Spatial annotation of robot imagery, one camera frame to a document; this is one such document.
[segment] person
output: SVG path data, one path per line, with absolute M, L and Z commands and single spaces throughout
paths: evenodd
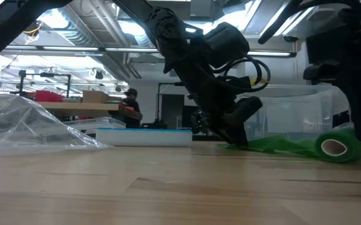
M 126 98 L 123 99 L 122 101 L 126 103 L 129 107 L 134 108 L 136 112 L 141 113 L 138 102 L 136 102 L 137 90 L 133 88 L 129 88 L 126 92 L 124 92 L 124 94 L 126 95 Z M 139 119 L 125 117 L 123 122 L 126 123 L 126 128 L 140 128 Z

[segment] workbench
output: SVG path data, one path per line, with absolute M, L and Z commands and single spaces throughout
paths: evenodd
M 0 156 L 0 225 L 361 224 L 361 162 L 214 145 Z
M 142 119 L 143 115 L 119 104 L 71 103 L 71 102 L 38 102 L 54 116 L 86 116 L 92 118 L 126 116 Z

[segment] green tape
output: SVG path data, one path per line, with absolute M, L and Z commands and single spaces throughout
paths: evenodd
M 269 154 L 297 154 L 331 163 L 348 163 L 361 158 L 361 141 L 355 137 L 352 128 L 326 132 L 315 141 L 292 142 L 283 136 L 270 136 L 249 141 L 249 147 L 232 144 L 220 144 L 219 147 Z

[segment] plastic bag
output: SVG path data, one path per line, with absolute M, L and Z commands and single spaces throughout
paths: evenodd
M 108 146 L 65 126 L 38 103 L 0 95 L 0 155 L 55 153 Z

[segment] table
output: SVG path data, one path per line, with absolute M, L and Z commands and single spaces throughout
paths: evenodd
M 143 115 L 119 104 L 38 102 L 55 116 L 86 116 L 93 118 L 127 116 L 142 119 Z
M 0 157 L 0 225 L 361 224 L 361 162 L 116 147 Z

